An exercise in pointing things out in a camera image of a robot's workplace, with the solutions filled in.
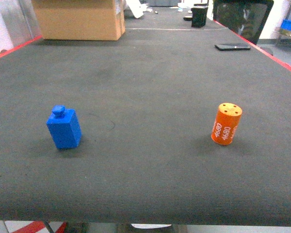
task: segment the cardboard box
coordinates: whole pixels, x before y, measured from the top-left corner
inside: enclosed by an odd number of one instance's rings
[[[118,40],[125,32],[122,0],[32,0],[42,37]]]

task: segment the black container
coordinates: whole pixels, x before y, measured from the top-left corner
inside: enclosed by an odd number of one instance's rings
[[[193,19],[192,19],[192,27],[193,28],[201,28],[206,25],[207,19],[207,4],[194,4],[194,7],[191,8]]]

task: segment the blue bin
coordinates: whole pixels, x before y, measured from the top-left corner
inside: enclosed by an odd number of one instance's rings
[[[280,28],[291,31],[291,20],[284,19]]]

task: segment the knob on blue block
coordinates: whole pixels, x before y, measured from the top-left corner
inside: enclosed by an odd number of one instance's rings
[[[81,128],[74,109],[55,105],[47,120],[48,130],[58,149],[75,148],[81,140]]]

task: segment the white object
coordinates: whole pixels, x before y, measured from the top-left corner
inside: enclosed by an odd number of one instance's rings
[[[139,0],[126,0],[126,4],[131,9],[132,14],[134,15],[135,18],[140,18],[141,16],[143,16],[144,11],[146,11],[147,8],[147,6],[142,6]]]
[[[162,228],[162,227],[170,227],[170,225],[163,225],[163,224],[132,224],[133,227],[139,229],[155,229],[155,228]]]

